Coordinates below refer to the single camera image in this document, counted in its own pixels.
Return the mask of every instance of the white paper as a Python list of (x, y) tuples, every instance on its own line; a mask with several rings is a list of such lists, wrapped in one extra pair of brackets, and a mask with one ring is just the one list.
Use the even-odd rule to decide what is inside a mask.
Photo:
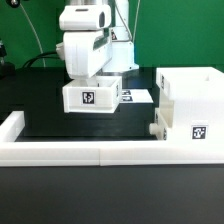
[(153, 103), (147, 89), (123, 89), (120, 103)]

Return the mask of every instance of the black cable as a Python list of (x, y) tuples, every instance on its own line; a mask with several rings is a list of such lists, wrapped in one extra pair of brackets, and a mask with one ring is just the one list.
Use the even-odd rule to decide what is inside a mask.
[(35, 59), (33, 59), (32, 61), (30, 61), (26, 67), (27, 67), (27, 68), (30, 68), (30, 67), (32, 66), (32, 64), (33, 64), (35, 61), (37, 61), (37, 60), (39, 60), (39, 59), (43, 59), (43, 58), (48, 58), (48, 59), (59, 59), (58, 57), (48, 57), (48, 56), (45, 56), (45, 57), (39, 57), (39, 58), (35, 58)]
[(31, 67), (31, 65), (36, 61), (36, 60), (39, 60), (39, 59), (42, 59), (42, 58), (52, 58), (52, 59), (59, 59), (59, 57), (46, 57), (48, 55), (52, 55), (52, 54), (57, 54), (56, 51), (48, 51), (48, 52), (45, 52), (45, 53), (42, 53), (42, 54), (39, 54), (37, 55), (35, 58), (32, 58), (28, 61), (26, 61), (22, 68), (25, 68), (25, 67)]

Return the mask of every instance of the white block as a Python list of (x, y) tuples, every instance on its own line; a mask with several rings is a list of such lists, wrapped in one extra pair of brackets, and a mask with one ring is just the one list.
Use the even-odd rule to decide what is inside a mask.
[(222, 72), (211, 67), (158, 68), (157, 85), (160, 88), (160, 102), (155, 110), (155, 124), (158, 125), (156, 136), (159, 140), (222, 140)]
[(65, 112), (113, 113), (122, 95), (122, 78), (96, 76), (63, 87)]
[(24, 127), (24, 112), (12, 112), (0, 126), (0, 142), (14, 142)]

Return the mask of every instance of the white container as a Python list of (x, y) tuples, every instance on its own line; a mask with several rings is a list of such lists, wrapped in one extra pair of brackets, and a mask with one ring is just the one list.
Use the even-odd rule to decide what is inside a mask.
[(64, 112), (113, 113), (122, 96), (122, 78), (94, 76), (63, 87)]
[(224, 74), (211, 67), (158, 68), (159, 108), (150, 133), (159, 140), (221, 141)]

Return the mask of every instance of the white platform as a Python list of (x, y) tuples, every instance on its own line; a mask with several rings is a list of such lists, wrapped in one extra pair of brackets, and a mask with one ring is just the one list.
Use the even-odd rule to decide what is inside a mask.
[[(17, 116), (14, 124), (24, 119), (23, 113), (16, 115), (22, 116)], [(223, 140), (212, 144), (173, 144), (167, 141), (13, 142), (15, 125), (7, 125), (11, 118), (0, 126), (0, 130), (8, 127), (7, 141), (11, 141), (6, 142), (5, 139), (5, 142), (0, 142), (1, 167), (224, 163)]]

